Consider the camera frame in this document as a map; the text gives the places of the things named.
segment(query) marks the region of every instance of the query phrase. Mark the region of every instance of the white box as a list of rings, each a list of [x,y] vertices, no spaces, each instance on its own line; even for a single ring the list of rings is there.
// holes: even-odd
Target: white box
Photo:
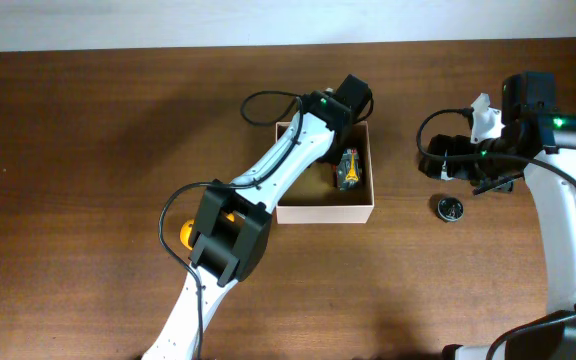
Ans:
[[[275,141],[290,125],[275,126]],[[370,161],[368,123],[355,124],[347,147],[357,148],[363,168],[362,184],[357,189],[340,191],[334,185],[335,172],[330,164],[313,163],[306,169],[277,204],[279,224],[365,224],[375,207],[375,193]]]

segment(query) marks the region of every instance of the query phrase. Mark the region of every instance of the white wall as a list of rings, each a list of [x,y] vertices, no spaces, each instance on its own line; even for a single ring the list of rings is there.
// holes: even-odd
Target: white wall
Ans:
[[[576,0],[0,0],[0,51],[576,36]]]

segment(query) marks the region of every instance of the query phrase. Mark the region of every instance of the wooden table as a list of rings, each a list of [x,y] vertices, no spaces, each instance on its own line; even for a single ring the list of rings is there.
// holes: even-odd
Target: wooden table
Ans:
[[[468,106],[524,70],[554,72],[576,112],[576,39],[0,54],[0,359],[133,359],[155,340],[186,274],[157,242],[164,201],[228,181],[273,143],[240,101],[262,89],[370,84],[376,207],[366,225],[274,225],[253,275],[206,332],[219,359],[386,359],[486,344],[544,315],[536,211],[417,171],[431,112]],[[278,103],[256,104],[270,118]],[[429,126],[464,134],[459,117]],[[435,194],[465,216],[444,224]],[[201,191],[169,213],[166,236]]]

